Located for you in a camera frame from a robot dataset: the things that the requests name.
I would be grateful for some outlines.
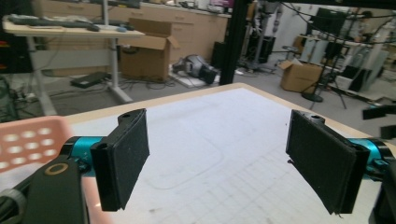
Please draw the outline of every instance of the cable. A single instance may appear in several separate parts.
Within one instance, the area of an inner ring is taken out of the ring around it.
[[[365,44],[365,45],[396,43],[396,41],[356,42],[356,41],[347,40],[347,39],[341,38],[341,37],[339,37],[339,36],[337,36],[337,35],[333,35],[333,34],[331,34],[331,33],[328,33],[328,32],[326,32],[326,31],[322,31],[322,30],[320,30],[318,27],[316,27],[315,25],[311,24],[311,23],[310,23],[306,18],[304,18],[302,15],[308,15],[308,16],[311,16],[311,17],[316,17],[316,16],[313,16],[313,15],[310,15],[310,14],[306,14],[306,13],[300,12],[299,10],[297,10],[297,9],[294,7],[294,5],[293,5],[292,3],[290,3],[290,5],[291,5],[292,7],[287,6],[285,3],[282,3],[282,5],[288,7],[289,9],[291,9],[291,10],[293,10],[293,11],[295,11],[295,12],[297,13],[297,15],[298,15],[303,21],[305,21],[306,24],[309,25],[311,28],[314,28],[315,30],[318,30],[318,31],[320,31],[321,33],[323,33],[323,34],[325,34],[325,35],[328,35],[328,36],[331,36],[331,37],[333,37],[333,38],[335,38],[335,39],[337,39],[337,40],[347,41],[347,42],[352,42],[352,43],[358,43],[358,44]],[[372,18],[387,18],[387,17],[395,17],[395,16],[392,15],[392,16],[372,17]]]

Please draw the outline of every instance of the desk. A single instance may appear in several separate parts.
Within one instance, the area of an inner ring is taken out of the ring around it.
[[[37,83],[36,94],[45,115],[56,115],[56,110],[44,88],[41,74],[41,69],[43,68],[54,69],[111,65],[112,80],[108,83],[109,88],[118,95],[124,103],[132,102],[132,99],[122,91],[118,85],[116,38],[137,38],[144,35],[143,33],[137,31],[120,33],[109,30],[91,32],[82,28],[33,29],[25,25],[15,25],[9,21],[3,21],[3,26],[7,33],[27,37],[35,81]],[[111,46],[110,49],[96,50],[39,50],[34,37],[106,38],[110,39]]]
[[[352,215],[330,216],[285,152],[290,110],[230,84],[66,117],[75,135],[107,135],[117,116],[148,109],[150,156],[114,223],[367,223],[380,183],[363,180]],[[347,137],[367,134],[327,119]]]

